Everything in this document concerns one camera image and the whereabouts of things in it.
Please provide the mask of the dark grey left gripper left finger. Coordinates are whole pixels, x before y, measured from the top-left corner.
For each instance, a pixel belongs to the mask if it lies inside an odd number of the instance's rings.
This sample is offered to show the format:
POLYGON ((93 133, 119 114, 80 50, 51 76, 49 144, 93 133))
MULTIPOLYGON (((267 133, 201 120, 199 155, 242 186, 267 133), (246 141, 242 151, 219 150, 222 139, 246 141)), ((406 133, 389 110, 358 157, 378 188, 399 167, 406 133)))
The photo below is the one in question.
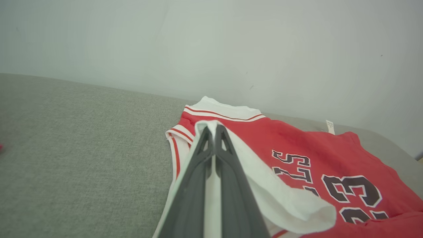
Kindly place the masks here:
POLYGON ((181 177, 158 238, 203 238, 206 180, 210 177, 213 137, 204 128, 181 177))

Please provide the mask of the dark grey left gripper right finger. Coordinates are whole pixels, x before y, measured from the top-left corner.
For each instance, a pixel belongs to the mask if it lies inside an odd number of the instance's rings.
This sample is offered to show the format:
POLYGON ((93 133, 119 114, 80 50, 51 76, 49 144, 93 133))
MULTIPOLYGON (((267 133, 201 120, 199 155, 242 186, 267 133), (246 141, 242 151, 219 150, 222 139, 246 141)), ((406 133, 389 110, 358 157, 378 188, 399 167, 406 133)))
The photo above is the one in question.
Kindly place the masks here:
POLYGON ((215 155, 221 178, 222 238, 270 238, 228 130, 216 127, 215 155))

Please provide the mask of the red basketball shorts white trim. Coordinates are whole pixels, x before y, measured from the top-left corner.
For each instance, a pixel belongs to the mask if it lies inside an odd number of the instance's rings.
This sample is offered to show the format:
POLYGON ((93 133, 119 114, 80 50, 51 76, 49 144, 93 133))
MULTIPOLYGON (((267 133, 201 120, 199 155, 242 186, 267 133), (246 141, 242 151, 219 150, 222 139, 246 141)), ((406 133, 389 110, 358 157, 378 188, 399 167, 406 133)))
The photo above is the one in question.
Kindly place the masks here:
POLYGON ((357 134, 302 131, 209 97, 165 133, 171 190, 211 123, 227 128, 272 238, 423 238, 423 199, 357 134))

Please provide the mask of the grey fabric sofa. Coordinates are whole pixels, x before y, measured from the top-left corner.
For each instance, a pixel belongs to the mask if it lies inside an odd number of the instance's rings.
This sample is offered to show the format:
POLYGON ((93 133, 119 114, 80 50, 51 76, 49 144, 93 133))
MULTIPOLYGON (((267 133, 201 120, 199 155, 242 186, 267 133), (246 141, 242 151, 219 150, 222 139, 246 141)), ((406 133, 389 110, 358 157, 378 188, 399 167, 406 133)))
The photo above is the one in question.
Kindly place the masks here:
MULTIPOLYGON (((203 131, 171 190, 165 133, 185 106, 160 96, 0 74, 0 238, 158 238, 203 131)), ((203 238, 222 238, 218 125, 209 128, 203 238)))

